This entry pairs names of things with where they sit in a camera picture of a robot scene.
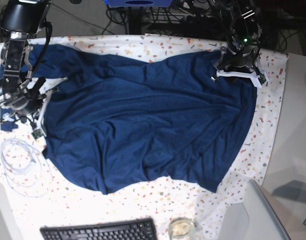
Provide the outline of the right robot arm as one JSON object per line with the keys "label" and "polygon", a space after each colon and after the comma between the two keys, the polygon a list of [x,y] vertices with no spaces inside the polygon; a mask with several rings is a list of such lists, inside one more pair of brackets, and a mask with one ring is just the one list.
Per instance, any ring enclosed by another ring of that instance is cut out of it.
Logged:
{"label": "right robot arm", "polygon": [[[12,115],[20,121],[26,118],[34,139],[47,135],[44,115],[52,94],[58,91],[53,88],[40,92],[45,77],[39,77],[32,87],[28,87],[50,43],[53,28],[46,16],[51,4],[50,0],[10,0],[1,22],[1,28],[9,32],[10,38],[1,54],[4,71],[0,78],[0,105],[11,109]],[[42,29],[46,30],[46,42],[36,62],[31,64],[29,56],[34,47],[29,38]]]}

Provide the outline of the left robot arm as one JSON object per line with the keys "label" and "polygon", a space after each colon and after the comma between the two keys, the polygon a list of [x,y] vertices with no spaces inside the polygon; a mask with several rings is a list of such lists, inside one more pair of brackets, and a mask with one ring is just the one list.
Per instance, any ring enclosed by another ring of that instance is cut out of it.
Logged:
{"label": "left robot arm", "polygon": [[219,77],[250,79],[261,88],[269,81],[260,63],[261,27],[256,20],[255,6],[248,0],[211,0],[225,29],[226,46],[220,47],[220,58],[214,64],[216,80]]}

